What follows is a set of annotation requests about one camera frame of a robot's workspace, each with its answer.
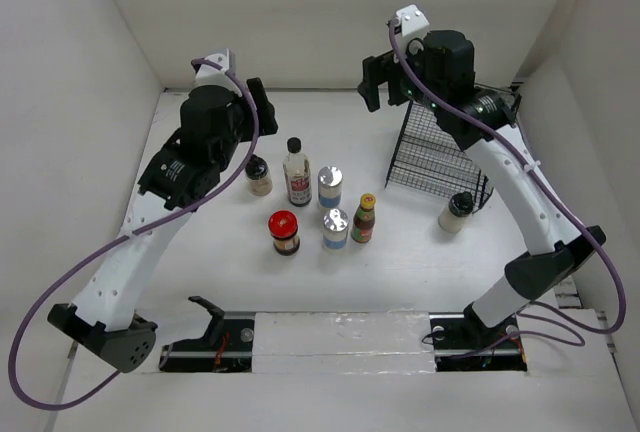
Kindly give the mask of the black-cap spice jar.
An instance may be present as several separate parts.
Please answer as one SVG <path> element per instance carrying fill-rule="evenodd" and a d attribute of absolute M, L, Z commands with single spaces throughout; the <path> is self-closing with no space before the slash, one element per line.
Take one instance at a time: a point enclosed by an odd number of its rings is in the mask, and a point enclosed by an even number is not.
<path fill-rule="evenodd" d="M 249 190 L 256 196 L 266 196 L 273 188 L 270 169 L 267 162 L 253 154 L 245 166 L 245 176 Z"/>
<path fill-rule="evenodd" d="M 470 192 L 454 194 L 438 217 L 438 224 L 442 230 L 451 234 L 459 233 L 468 218 L 473 214 L 474 199 Z"/>

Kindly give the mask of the tall clear black-cap bottle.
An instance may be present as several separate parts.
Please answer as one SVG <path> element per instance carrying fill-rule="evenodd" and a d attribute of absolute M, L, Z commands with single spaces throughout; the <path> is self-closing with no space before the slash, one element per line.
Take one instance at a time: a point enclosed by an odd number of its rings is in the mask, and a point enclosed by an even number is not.
<path fill-rule="evenodd" d="M 304 207 L 312 199 L 309 159 L 302 151 L 302 143 L 298 137 L 290 137 L 286 147 L 283 171 L 287 197 L 293 206 Z"/>

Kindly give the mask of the silver-lid blue-label shaker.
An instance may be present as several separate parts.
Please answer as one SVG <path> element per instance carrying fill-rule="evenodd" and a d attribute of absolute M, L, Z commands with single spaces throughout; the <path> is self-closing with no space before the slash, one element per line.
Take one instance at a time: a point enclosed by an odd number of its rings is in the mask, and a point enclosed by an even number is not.
<path fill-rule="evenodd" d="M 336 166 L 324 166 L 318 172 L 318 203 L 324 209 L 337 208 L 342 197 L 343 173 Z"/>
<path fill-rule="evenodd" d="M 323 245 L 331 251 L 345 247 L 349 234 L 349 217 L 339 208 L 329 209 L 323 217 Z"/>

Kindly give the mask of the red-lid dark sauce jar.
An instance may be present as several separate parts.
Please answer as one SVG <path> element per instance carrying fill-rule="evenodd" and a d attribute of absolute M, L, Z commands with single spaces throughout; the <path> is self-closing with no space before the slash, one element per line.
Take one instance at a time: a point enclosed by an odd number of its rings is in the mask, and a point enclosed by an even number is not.
<path fill-rule="evenodd" d="M 299 250 L 298 221 L 293 212 L 288 210 L 274 212 L 269 218 L 268 229 L 277 253 L 291 256 Z"/>

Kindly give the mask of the yellow-cap brown sauce bottle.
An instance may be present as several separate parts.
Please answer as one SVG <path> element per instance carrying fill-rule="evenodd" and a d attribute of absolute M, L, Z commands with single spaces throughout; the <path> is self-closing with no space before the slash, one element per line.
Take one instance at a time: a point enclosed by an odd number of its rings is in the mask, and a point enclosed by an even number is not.
<path fill-rule="evenodd" d="M 367 243 L 372 238 L 375 225 L 375 204 L 376 197 L 371 193 L 365 193 L 360 198 L 351 229 L 351 237 L 358 243 Z"/>

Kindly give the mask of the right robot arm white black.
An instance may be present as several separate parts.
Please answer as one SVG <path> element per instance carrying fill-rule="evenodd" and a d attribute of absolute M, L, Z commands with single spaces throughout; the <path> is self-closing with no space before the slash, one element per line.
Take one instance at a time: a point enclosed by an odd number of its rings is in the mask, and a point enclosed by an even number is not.
<path fill-rule="evenodd" d="M 497 92 L 476 84 L 474 46 L 463 33 L 426 28 L 405 33 L 391 25 L 389 41 L 390 51 L 362 64 L 358 92 L 368 110 L 379 109 L 381 85 L 387 85 L 392 106 L 412 101 L 432 110 L 438 127 L 488 177 L 525 242 L 525 252 L 464 310 L 459 331 L 483 346 L 508 318 L 593 255 L 604 257 L 606 236 L 562 203 L 529 155 L 511 107 Z"/>

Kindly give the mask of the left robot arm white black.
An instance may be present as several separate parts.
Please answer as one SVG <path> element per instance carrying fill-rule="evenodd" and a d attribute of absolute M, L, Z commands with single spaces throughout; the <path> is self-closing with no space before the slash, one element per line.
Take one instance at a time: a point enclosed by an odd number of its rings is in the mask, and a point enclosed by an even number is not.
<path fill-rule="evenodd" d="M 156 342 L 157 326 L 135 311 L 178 231 L 223 189 L 220 175 L 237 146 L 277 132 L 275 108 L 258 78 L 244 89 L 199 84 L 180 107 L 177 129 L 141 174 L 115 246 L 90 282 L 47 320 L 120 373 L 138 368 Z"/>

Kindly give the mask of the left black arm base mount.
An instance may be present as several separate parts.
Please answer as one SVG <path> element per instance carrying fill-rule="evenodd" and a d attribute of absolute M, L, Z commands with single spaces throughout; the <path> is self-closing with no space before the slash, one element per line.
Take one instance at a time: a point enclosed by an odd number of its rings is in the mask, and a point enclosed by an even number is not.
<path fill-rule="evenodd" d="M 158 369 L 165 373 L 251 372 L 256 313 L 225 312 L 197 295 L 188 300 L 207 311 L 209 323 L 195 338 L 164 346 Z"/>

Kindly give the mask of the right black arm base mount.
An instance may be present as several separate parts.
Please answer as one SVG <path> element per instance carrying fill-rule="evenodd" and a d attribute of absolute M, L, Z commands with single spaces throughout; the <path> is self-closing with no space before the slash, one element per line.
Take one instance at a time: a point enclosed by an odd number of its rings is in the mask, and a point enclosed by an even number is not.
<path fill-rule="evenodd" d="M 519 338 L 496 344 L 518 331 L 514 315 L 479 335 L 463 330 L 462 313 L 430 313 L 428 330 L 421 339 L 431 348 L 437 372 L 526 372 L 524 348 Z"/>

